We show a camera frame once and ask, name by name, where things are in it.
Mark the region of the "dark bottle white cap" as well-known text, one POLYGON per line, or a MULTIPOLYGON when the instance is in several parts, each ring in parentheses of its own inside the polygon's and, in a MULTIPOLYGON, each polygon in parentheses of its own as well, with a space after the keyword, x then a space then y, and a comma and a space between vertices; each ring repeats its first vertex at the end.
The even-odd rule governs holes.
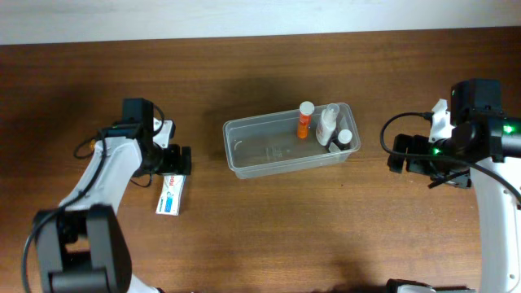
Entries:
POLYGON ((352 132, 349 129, 342 129, 338 132, 334 140, 334 144, 341 150, 347 150, 351 147, 352 132))

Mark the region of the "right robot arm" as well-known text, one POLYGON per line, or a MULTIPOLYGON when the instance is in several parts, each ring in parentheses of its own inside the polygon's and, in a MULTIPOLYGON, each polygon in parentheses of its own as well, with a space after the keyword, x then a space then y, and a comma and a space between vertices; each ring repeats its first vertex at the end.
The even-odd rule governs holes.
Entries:
POLYGON ((430 186, 471 188, 479 211, 479 291, 520 290, 520 119, 501 105, 498 80, 474 78, 451 88, 429 112, 428 136, 398 134, 387 165, 431 179, 430 186))

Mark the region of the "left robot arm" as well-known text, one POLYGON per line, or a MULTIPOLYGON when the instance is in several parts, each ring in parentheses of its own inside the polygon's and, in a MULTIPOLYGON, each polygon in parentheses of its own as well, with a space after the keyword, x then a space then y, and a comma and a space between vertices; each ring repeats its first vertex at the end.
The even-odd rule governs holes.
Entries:
POLYGON ((89 165, 55 209, 33 219, 44 292, 155 292, 137 278, 116 214, 135 177, 188 176, 191 149, 170 142, 176 126, 153 102, 126 98, 122 117, 86 142, 89 165))

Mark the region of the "orange tube white cap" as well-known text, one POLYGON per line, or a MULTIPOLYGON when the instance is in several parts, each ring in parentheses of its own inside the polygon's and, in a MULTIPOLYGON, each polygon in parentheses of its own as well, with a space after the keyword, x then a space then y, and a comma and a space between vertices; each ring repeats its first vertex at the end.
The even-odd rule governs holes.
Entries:
POLYGON ((310 101, 304 101, 299 106, 299 124, 297 127, 297 137, 305 139, 308 137, 309 125, 314 113, 314 105, 310 101))

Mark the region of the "white spray bottle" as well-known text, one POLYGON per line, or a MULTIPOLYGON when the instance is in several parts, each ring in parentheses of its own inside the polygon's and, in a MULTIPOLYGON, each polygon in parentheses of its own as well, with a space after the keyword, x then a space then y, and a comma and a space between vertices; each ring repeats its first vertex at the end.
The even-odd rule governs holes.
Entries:
POLYGON ((339 114, 339 105, 329 104, 322 110, 316 128, 316 138, 320 145, 325 146, 336 129, 336 121, 339 114))

